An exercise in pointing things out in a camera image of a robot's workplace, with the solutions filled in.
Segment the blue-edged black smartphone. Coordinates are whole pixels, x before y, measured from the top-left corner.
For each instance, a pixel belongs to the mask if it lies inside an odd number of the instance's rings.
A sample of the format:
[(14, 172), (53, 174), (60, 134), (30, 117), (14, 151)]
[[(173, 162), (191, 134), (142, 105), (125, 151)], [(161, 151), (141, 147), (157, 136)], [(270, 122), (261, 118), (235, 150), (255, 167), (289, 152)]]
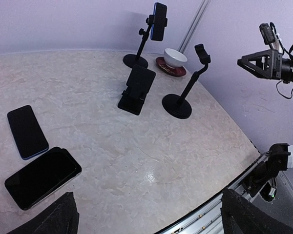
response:
[(167, 26), (167, 6), (156, 2), (153, 9), (153, 24), (151, 28), (151, 40), (162, 41), (165, 27)]

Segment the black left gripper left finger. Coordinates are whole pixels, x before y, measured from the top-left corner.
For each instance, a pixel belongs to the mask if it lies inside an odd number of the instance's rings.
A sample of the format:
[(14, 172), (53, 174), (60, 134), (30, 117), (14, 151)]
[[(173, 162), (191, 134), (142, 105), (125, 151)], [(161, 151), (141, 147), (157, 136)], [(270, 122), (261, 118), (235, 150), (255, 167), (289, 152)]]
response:
[(33, 219), (11, 234), (76, 234), (79, 213), (73, 192), (66, 192)]

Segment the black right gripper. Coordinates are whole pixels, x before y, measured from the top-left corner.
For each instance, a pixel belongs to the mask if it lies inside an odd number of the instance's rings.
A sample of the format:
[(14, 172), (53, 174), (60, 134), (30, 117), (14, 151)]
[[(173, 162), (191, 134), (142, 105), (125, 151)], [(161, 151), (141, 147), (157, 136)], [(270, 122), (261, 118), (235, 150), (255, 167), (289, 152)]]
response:
[(237, 60), (237, 65), (257, 78), (281, 79), (282, 53), (269, 49), (244, 55)]

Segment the black round-base pole stand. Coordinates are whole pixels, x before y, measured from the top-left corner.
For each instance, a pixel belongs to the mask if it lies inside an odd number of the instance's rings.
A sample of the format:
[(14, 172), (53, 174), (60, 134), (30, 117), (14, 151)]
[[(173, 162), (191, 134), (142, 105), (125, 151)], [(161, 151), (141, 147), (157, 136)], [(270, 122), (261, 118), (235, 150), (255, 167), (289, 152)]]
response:
[(139, 30), (139, 35), (142, 36), (141, 44), (138, 48), (138, 51), (136, 54), (127, 54), (123, 57), (123, 63), (132, 68), (134, 65), (139, 65), (144, 68), (148, 67), (148, 62), (146, 59), (141, 57), (142, 51), (144, 49), (144, 46), (149, 38), (149, 35), (151, 35), (151, 28), (153, 24), (153, 15), (149, 15), (149, 17), (146, 19), (146, 23), (148, 25), (147, 30), (145, 31), (143, 28)]

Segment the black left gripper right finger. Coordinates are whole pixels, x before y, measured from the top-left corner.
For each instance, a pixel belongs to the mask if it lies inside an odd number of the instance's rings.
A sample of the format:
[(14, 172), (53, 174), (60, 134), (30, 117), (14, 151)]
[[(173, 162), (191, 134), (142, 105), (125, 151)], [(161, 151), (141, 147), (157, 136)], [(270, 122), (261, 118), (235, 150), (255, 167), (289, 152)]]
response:
[(234, 225), (244, 234), (293, 234), (293, 228), (274, 219), (235, 190), (225, 188), (221, 207), (224, 233), (234, 234)]

